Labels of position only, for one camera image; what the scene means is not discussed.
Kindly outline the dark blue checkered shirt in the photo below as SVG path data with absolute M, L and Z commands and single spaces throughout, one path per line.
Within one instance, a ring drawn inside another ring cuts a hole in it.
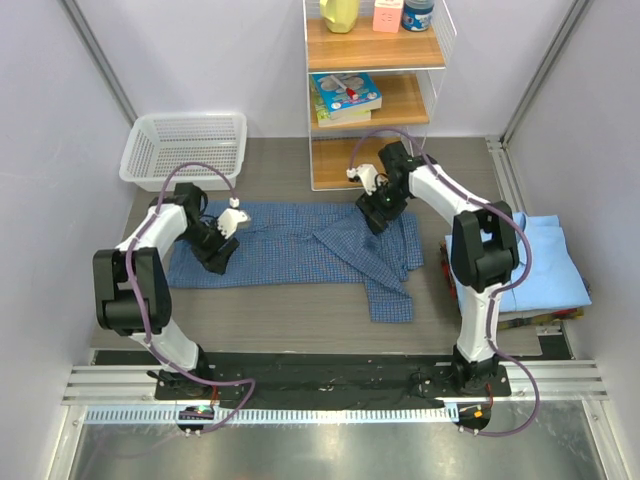
M 177 289 L 285 284 L 365 287 L 370 318 L 407 323 L 414 316 L 405 284 L 424 258 L 417 217 L 404 213 L 380 234 L 349 203 L 248 203 L 250 225 L 235 235 L 238 248 L 225 273 L 209 272 L 190 246 L 175 243 L 167 280 Z

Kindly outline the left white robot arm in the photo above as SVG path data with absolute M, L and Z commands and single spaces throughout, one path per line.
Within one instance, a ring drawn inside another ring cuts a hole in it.
M 205 270 L 224 274 L 239 246 L 235 234 L 250 221 L 237 198 L 223 212 L 203 218 L 208 197 L 193 183 L 162 191 L 142 223 L 119 245 L 92 260 L 96 317 L 104 330 L 142 345 L 162 365 L 158 380 L 178 383 L 190 398 L 205 397 L 216 383 L 206 354 L 172 317 L 163 259 L 177 241 L 191 247 Z

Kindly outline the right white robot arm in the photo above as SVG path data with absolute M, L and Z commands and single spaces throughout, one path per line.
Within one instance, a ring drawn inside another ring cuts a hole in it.
M 372 164 L 350 164 L 346 170 L 348 180 L 364 189 L 356 205 L 373 232 L 399 217 L 410 199 L 425 202 L 451 226 L 449 265 L 465 288 L 451 382 L 460 393 L 475 394 L 498 376 L 499 304 L 520 264 L 512 210 L 503 201 L 490 203 L 471 193 L 431 156 L 412 156 L 400 141 L 385 145 L 378 156 L 382 172 Z

